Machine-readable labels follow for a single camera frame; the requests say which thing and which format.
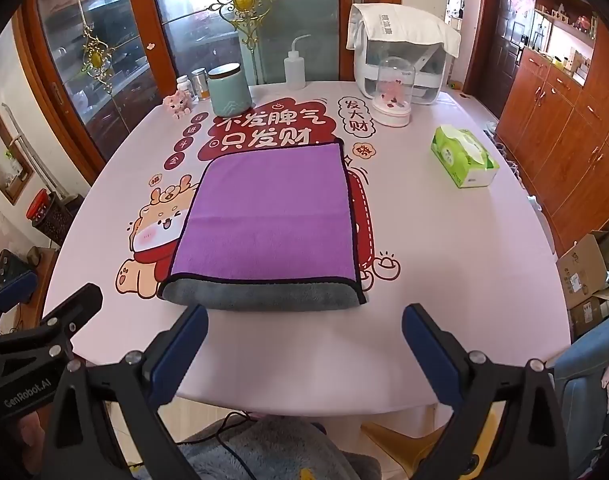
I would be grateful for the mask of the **white cloth cover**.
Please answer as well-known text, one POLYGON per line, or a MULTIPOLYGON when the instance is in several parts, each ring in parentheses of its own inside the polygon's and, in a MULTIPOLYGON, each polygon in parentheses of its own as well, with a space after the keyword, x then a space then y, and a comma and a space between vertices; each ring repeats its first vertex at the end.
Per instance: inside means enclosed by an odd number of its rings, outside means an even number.
POLYGON ((347 22, 347 50, 354 51, 362 39, 383 42, 408 42, 419 46, 441 44, 457 58, 461 35, 457 30, 427 11, 395 3, 353 3, 347 22))

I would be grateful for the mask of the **cardboard box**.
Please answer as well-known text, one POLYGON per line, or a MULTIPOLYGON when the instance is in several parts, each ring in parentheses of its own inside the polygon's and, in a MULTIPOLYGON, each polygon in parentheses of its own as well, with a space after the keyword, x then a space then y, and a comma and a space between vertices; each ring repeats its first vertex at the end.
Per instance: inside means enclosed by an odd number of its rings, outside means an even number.
POLYGON ((609 318, 609 231, 585 235, 557 261, 573 340, 609 318))

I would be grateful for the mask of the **small white pill bottle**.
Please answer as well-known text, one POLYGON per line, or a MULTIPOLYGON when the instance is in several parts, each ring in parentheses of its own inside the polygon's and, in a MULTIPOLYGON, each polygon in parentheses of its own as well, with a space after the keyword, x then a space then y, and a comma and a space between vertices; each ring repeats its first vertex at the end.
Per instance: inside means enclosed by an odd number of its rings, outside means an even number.
POLYGON ((187 98, 190 99, 190 102, 193 103, 196 101, 196 93, 193 84, 187 75, 182 75, 176 78, 176 88, 185 92, 187 98))

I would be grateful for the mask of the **grey fluffy cushion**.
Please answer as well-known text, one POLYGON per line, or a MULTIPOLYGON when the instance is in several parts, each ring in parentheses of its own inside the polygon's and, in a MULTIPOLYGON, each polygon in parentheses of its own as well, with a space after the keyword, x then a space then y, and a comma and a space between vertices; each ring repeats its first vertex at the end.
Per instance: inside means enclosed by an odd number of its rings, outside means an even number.
POLYGON ((380 479, 376 458, 342 451, 317 422, 228 414, 178 443, 202 479, 380 479))

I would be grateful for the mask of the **white appliance with window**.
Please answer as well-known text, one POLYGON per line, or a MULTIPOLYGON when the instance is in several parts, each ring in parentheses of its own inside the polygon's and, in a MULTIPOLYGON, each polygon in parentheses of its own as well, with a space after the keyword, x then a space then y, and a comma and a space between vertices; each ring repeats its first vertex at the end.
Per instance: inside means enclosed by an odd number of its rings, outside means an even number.
POLYGON ((411 102, 432 104, 441 91, 452 56, 442 44, 376 41, 363 37, 354 49, 354 76, 367 99, 376 96, 378 80, 393 81, 411 88, 411 102))

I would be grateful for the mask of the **teal ceramic canister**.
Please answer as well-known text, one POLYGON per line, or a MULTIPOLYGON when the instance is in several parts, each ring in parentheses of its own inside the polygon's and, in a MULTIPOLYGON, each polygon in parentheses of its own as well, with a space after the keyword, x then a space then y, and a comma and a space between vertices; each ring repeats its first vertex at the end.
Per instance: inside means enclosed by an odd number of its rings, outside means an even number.
POLYGON ((208 86, 216 116, 235 117, 252 107, 248 82, 239 63, 227 63, 209 70, 208 86))

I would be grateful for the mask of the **green tissue pack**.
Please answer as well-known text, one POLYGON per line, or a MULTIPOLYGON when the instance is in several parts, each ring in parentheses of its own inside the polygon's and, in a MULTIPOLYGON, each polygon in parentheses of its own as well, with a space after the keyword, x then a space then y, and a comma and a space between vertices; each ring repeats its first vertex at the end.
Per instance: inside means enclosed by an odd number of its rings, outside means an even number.
POLYGON ((487 188, 499 169, 497 161, 472 132, 451 125, 435 129, 431 151, 457 188, 487 188))

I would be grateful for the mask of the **white squeeze wash bottle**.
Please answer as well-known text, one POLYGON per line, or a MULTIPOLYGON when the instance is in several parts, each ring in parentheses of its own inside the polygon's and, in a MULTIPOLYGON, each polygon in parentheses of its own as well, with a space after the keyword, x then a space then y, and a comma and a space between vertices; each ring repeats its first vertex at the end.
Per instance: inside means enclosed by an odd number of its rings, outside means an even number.
POLYGON ((301 90, 306 86, 305 61, 298 50, 298 42, 309 37, 310 35, 302 35, 292 40, 284 58, 285 82, 290 90, 301 90))

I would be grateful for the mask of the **red basket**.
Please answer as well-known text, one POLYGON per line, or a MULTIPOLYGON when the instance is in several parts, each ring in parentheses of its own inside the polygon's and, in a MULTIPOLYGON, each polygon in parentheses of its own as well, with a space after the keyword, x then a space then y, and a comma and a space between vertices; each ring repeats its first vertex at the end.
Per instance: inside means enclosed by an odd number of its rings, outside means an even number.
POLYGON ((36 193, 30 206, 27 209, 26 217, 30 221, 39 221, 47 213, 47 209, 50 206, 50 192, 46 188, 41 188, 36 193))

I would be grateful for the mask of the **pink block figurine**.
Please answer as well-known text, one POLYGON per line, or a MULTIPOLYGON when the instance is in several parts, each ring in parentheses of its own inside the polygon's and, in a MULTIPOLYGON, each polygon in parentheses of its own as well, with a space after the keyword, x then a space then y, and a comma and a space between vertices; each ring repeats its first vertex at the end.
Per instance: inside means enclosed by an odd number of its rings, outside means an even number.
POLYGON ((193 99, 185 90, 178 89, 163 98, 163 105, 176 119, 181 119, 192 112, 193 99))

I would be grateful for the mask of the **glass door gold ornament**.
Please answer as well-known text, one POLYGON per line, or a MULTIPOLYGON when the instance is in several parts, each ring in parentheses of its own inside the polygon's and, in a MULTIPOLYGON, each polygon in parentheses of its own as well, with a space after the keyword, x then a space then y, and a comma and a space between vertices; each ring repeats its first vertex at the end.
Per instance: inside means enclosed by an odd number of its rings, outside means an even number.
POLYGON ((310 81, 339 76, 339 0, 35 0, 42 33, 88 140, 108 160, 162 102, 150 60, 175 78, 227 63, 250 84, 283 81, 298 49, 310 81))

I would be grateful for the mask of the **wooden cabinet row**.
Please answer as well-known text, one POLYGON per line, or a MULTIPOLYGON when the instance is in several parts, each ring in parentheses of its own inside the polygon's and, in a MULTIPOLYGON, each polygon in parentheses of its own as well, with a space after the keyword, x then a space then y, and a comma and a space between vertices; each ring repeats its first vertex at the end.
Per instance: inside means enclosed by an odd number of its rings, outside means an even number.
POLYGON ((609 41, 583 86, 528 49, 497 134, 565 252, 609 221, 609 41))

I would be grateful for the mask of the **yellow stool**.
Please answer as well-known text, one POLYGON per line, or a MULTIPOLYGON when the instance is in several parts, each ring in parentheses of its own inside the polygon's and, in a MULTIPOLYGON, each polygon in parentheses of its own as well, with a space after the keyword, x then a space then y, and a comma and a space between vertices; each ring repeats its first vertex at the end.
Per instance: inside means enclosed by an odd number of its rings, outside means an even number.
MULTIPOLYGON (((504 408, 504 401, 492 404, 478 442, 473 449, 469 465, 461 475, 461 479, 473 479, 481 474, 482 466, 490 454, 504 408)), ((410 479, 435 447, 444 429, 445 426, 434 430, 428 436, 413 438, 380 426, 376 422, 364 422, 361 426, 362 433, 366 434, 378 448, 381 448, 385 454, 399 464, 410 479)))

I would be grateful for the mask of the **purple and grey towel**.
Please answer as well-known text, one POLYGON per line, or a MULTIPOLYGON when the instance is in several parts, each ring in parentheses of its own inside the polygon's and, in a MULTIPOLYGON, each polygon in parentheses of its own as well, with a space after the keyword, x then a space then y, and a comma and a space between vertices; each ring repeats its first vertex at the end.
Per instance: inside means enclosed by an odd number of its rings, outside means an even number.
POLYGON ((366 304, 343 156, 335 139, 209 162, 159 297, 238 312, 366 304))

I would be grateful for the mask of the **blue denim garment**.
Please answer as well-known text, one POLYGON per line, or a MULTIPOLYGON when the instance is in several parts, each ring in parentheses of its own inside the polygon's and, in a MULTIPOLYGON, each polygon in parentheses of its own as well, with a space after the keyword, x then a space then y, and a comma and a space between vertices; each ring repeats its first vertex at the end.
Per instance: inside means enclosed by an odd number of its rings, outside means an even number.
POLYGON ((609 318, 559 356, 553 381, 566 431, 570 477, 576 479, 609 440, 609 318))

